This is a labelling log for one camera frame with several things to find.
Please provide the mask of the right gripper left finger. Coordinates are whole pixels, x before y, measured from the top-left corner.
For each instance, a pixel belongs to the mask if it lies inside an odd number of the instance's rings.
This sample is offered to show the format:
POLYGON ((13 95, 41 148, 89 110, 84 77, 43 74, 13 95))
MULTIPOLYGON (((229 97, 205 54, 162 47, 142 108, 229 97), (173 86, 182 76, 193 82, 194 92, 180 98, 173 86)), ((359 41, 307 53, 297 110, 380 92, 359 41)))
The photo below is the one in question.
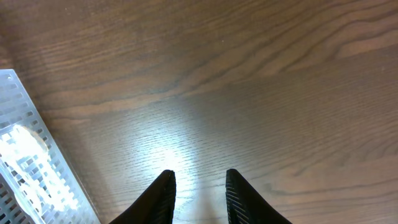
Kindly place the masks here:
POLYGON ((172 224, 176 199, 175 172, 164 170, 110 224, 172 224))

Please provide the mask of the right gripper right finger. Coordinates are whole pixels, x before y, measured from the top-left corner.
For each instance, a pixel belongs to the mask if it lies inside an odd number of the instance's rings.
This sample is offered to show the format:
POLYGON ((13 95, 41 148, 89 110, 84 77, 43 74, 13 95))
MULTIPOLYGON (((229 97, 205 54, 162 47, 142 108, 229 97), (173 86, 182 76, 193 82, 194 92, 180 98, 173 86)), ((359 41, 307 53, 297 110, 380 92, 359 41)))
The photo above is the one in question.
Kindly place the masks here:
POLYGON ((226 171, 225 187, 229 224, 291 224, 236 169, 226 171))

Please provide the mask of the clear plastic basket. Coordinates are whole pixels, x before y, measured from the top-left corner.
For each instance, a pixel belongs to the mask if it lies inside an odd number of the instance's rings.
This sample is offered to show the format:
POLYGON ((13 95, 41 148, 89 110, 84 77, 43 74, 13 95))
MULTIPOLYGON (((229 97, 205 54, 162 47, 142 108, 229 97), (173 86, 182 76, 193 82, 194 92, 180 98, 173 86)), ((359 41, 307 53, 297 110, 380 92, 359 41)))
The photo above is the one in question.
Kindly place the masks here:
POLYGON ((1 70, 1 223, 99 223, 12 69, 1 70))

